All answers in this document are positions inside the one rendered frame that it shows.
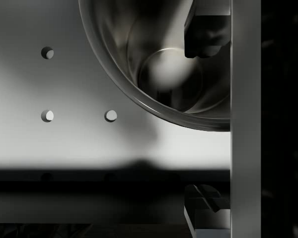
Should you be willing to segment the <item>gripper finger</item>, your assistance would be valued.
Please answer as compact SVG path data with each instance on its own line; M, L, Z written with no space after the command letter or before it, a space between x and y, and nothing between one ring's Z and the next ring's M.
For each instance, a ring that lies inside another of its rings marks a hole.
M185 187L184 216L192 238L230 238L230 203L210 185Z
M193 0L184 25L187 58L210 58L230 42L230 0Z

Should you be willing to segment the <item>yellow mug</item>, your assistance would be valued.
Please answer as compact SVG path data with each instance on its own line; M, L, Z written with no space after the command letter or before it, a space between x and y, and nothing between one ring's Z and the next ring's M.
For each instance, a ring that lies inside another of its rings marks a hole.
M230 42L215 56L185 57L184 25L192 2L78 0L95 56L128 98L170 123L227 132L231 29Z

